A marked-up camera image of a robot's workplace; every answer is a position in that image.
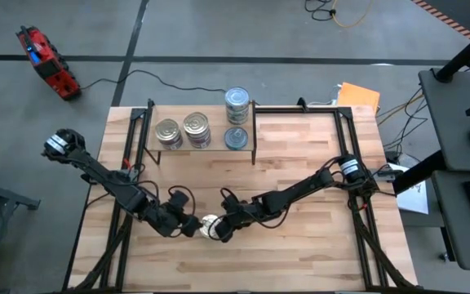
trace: paper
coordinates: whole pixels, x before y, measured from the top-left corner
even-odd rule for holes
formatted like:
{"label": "paper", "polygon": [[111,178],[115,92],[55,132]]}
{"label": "paper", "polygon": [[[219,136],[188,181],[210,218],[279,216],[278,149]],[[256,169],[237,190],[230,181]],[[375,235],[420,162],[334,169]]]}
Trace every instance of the paper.
{"label": "paper", "polygon": [[[407,171],[409,168],[389,163],[389,166],[396,171]],[[397,195],[398,208],[410,212],[429,214],[428,193],[425,189],[425,181],[410,187],[408,190]]]}

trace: can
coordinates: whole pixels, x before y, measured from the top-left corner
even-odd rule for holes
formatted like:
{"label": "can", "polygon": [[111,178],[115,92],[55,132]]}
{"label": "can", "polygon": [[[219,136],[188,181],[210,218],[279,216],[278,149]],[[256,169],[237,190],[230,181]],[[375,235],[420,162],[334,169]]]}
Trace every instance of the can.
{"label": "can", "polygon": [[250,95],[242,87],[233,87],[226,91],[226,116],[228,121],[241,125],[248,120],[250,111]]}
{"label": "can", "polygon": [[194,112],[184,119],[184,132],[195,148],[203,149],[211,143],[208,117],[202,113]]}
{"label": "can", "polygon": [[224,143],[231,150],[241,150],[248,144],[248,133],[241,127],[230,127],[224,133]]}
{"label": "can", "polygon": [[173,119],[163,119],[155,126],[155,135],[162,147],[168,150],[177,150],[183,144],[183,137],[177,122]]}

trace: red battery charger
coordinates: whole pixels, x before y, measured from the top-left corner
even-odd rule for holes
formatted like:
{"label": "red battery charger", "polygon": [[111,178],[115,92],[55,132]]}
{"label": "red battery charger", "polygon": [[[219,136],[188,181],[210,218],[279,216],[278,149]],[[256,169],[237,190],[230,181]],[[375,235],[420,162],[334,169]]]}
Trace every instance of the red battery charger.
{"label": "red battery charger", "polygon": [[16,35],[33,68],[61,98],[71,100],[81,94],[81,86],[66,60],[44,33],[36,27],[25,28],[22,25]]}

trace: wooden table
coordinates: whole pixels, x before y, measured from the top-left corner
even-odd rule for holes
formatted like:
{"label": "wooden table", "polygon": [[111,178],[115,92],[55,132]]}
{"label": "wooden table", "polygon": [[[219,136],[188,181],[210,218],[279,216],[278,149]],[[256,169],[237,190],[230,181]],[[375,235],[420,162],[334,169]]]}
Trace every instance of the wooden table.
{"label": "wooden table", "polygon": [[[121,165],[130,111],[127,107],[110,110],[99,153],[99,160],[109,169]],[[353,107],[353,117],[364,163],[368,168],[382,166],[384,151],[373,112],[369,107]],[[146,172],[140,178],[156,181],[162,200],[168,197],[168,187],[186,185],[197,199],[198,217],[219,215],[223,213],[221,187],[244,199],[285,189],[339,154],[335,120],[330,114],[257,114],[256,124],[254,166],[240,152],[171,151],[163,154],[159,167],[146,155]],[[392,192],[391,185],[379,185]],[[96,186],[89,200],[103,193]],[[363,290],[347,199],[344,191],[321,190],[293,204],[278,229],[254,224],[235,232],[228,243],[208,240],[198,232],[194,238],[163,238],[148,224],[134,222],[124,291]],[[376,194],[372,203],[382,248],[401,273],[416,283],[396,199]],[[112,208],[113,198],[107,197],[86,211],[70,286],[80,283],[103,253]],[[373,280],[379,284],[370,250],[368,258]],[[110,283],[115,279],[117,259],[118,254]]]}

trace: concrete floor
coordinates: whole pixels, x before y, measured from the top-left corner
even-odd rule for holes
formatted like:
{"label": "concrete floor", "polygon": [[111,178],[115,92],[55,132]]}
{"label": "concrete floor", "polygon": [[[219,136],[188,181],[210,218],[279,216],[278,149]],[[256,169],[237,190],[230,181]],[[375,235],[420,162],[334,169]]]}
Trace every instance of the concrete floor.
{"label": "concrete floor", "polygon": [[[141,0],[0,0],[0,54],[22,54],[14,32],[35,25],[65,55],[124,56]],[[341,1],[349,22],[364,10],[359,0]],[[249,56],[341,59],[449,59],[468,40],[409,0],[377,0],[362,25],[341,29],[312,21],[302,1],[151,0],[144,15],[136,56]],[[97,78],[117,79],[122,62],[71,62],[84,86]],[[284,65],[133,63],[182,87],[242,86],[265,105],[290,105],[299,97],[325,101],[336,83],[351,82],[381,92],[382,109],[406,102],[418,89],[417,73],[429,65]],[[86,192],[80,172],[50,163],[39,154],[44,140],[61,127],[86,138],[97,155],[115,91],[99,83],[80,100],[63,102],[24,61],[0,61],[0,186],[42,199],[36,212],[18,209],[0,246],[0,288],[13,293],[59,290]],[[222,104],[223,97],[177,91],[143,74],[126,82],[120,105]],[[380,127],[391,141],[404,114]],[[436,151],[432,123],[404,141],[404,151],[425,158]],[[469,291],[470,272],[442,264],[439,230],[407,228],[420,284],[431,289]]]}

